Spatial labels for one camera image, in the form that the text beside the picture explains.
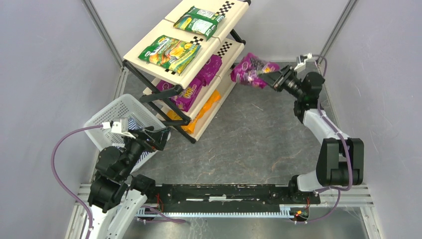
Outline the orange candy bag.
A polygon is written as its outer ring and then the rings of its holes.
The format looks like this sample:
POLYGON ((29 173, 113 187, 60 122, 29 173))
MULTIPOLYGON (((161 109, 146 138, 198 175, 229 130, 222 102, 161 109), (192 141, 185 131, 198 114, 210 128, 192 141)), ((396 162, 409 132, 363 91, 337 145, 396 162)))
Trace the orange candy bag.
MULTIPOLYGON (((194 133, 197 121, 201 119, 206 111, 201 109, 194 120, 192 120, 188 125, 183 125, 181 128, 189 134, 194 133)), ((172 120, 181 120, 182 118, 178 116, 173 110, 170 110, 166 113, 166 115, 172 120)))
POLYGON ((221 95, 218 90, 214 90, 214 92, 211 94, 207 102, 203 105, 199 113, 197 114, 194 122, 197 122, 199 119, 201 119, 204 114, 211 109, 214 103, 219 101, 221 99, 221 95))

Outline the green yellow candy bag front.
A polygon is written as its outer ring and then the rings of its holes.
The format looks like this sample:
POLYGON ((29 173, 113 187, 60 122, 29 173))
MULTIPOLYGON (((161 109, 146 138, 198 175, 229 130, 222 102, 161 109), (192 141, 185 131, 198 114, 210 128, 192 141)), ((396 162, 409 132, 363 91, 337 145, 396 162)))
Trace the green yellow candy bag front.
POLYGON ((138 55, 138 58, 176 74, 181 74, 193 61, 200 49, 201 46, 194 42, 162 35, 147 46, 138 55))

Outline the green candy bag back side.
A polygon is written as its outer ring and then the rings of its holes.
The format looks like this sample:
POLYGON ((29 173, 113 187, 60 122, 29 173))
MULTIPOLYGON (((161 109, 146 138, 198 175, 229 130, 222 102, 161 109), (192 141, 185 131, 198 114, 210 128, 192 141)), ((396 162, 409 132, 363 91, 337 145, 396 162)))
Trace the green candy bag back side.
POLYGON ((203 35, 206 40, 209 40, 223 19, 225 19, 225 15, 219 12, 212 12, 192 6, 173 24, 173 27, 203 35))

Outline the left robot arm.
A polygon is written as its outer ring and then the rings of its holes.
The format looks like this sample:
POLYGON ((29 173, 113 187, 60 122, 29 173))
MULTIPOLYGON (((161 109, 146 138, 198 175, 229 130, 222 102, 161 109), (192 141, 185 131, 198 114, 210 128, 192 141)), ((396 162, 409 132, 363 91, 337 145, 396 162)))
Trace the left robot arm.
POLYGON ((147 199, 151 188, 155 186, 155 180, 137 175, 129 184, 126 181, 141 155, 162 151, 170 133, 166 127, 128 129, 116 121, 110 130, 122 137, 123 145, 109 146, 100 152, 95 166, 97 172, 88 197, 89 206, 101 208, 103 213, 115 209, 121 203, 123 196, 128 196, 130 191, 136 191, 135 197, 142 203, 147 199))

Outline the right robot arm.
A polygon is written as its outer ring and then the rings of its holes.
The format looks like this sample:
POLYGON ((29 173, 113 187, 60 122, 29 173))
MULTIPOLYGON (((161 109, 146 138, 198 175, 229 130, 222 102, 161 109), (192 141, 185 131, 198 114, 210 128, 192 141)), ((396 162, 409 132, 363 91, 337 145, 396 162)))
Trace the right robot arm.
POLYGON ((292 66, 262 73, 259 77, 277 92, 286 91, 293 97, 294 114, 320 143, 315 170, 295 175, 289 181, 291 193, 322 193, 328 189, 348 191, 363 183, 364 143, 337 127, 326 115, 319 101, 325 83, 317 72, 297 77, 292 66))

